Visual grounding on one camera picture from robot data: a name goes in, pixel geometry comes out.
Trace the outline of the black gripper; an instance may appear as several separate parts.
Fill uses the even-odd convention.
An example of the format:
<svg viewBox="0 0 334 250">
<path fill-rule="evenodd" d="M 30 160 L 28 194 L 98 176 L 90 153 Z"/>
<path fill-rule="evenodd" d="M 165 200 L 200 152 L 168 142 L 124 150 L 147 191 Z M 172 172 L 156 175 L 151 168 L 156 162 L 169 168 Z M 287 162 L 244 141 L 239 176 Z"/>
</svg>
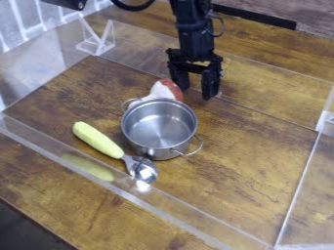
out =
<svg viewBox="0 0 334 250">
<path fill-rule="evenodd" d="M 189 72 L 201 74 L 201 98 L 208 101 L 217 95 L 220 85 L 221 57 L 213 54 L 212 21 L 177 23 L 179 49 L 169 48 L 168 69 L 172 81 L 185 92 L 189 89 Z"/>
</svg>

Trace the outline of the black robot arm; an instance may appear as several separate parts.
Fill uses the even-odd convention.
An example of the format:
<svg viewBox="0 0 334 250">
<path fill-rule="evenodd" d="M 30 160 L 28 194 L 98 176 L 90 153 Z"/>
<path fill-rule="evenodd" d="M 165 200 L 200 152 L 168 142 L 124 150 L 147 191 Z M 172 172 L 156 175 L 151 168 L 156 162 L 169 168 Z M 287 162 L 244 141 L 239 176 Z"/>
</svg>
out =
<svg viewBox="0 0 334 250">
<path fill-rule="evenodd" d="M 223 58 L 213 53 L 211 0 L 169 0 L 176 17 L 179 49 L 167 49 L 167 66 L 172 81 L 181 91 L 189 89 L 189 73 L 200 75 L 201 98 L 217 95 Z"/>
</svg>

